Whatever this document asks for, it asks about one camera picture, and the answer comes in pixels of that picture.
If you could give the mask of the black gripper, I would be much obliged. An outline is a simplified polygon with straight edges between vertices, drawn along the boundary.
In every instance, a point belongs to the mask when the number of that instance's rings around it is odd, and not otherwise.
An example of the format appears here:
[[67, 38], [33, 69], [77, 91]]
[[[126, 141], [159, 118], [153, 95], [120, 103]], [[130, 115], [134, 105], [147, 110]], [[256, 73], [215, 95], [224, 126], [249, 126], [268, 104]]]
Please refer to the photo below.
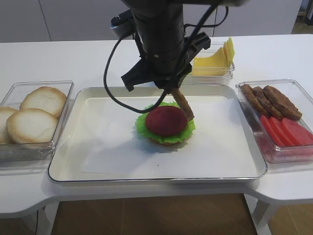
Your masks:
[[211, 39], [205, 32], [197, 34], [183, 53], [179, 62], [179, 69], [174, 72], [183, 47], [191, 37], [178, 34], [175, 39], [173, 35], [167, 35], [165, 42], [155, 37], [142, 42], [136, 36], [135, 42], [141, 59], [121, 78], [128, 91], [132, 91], [135, 85], [154, 82], [159, 89], [170, 90], [181, 87], [185, 77], [192, 71], [191, 61], [202, 50], [211, 46]]

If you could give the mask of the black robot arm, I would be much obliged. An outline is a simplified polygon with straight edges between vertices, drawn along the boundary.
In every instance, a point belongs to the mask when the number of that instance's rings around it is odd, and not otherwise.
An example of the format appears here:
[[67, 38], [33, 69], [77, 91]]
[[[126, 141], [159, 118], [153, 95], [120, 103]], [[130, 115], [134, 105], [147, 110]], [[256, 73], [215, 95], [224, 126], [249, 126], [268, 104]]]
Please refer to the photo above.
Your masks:
[[[190, 62], [210, 47], [210, 38], [200, 29], [215, 9], [224, 5], [238, 7], [243, 0], [126, 0], [133, 15], [135, 41], [141, 59], [122, 76], [125, 87], [154, 82], [164, 89], [180, 87], [192, 66]], [[209, 5], [189, 37], [185, 36], [183, 5]]]

